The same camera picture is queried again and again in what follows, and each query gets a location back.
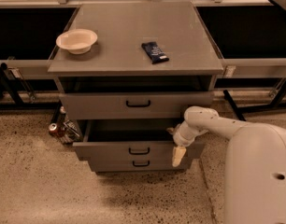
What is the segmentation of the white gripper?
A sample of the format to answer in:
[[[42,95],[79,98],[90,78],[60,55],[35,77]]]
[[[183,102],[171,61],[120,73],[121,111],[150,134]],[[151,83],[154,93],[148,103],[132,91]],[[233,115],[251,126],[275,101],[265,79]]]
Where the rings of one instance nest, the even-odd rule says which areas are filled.
[[[186,121],[178,124],[175,128],[166,129],[173,136],[176,147],[173,148],[172,166],[178,167],[186,153],[186,148],[190,146],[195,138],[200,135],[200,131],[194,127],[190,127]]]

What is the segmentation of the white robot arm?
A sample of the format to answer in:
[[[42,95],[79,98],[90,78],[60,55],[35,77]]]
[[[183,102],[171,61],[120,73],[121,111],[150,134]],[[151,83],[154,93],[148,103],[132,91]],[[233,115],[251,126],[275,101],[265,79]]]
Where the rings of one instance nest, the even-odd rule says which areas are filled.
[[[184,121],[167,130],[175,146],[172,165],[207,132],[228,140],[224,224],[286,224],[286,129],[227,119],[211,108],[191,106]]]

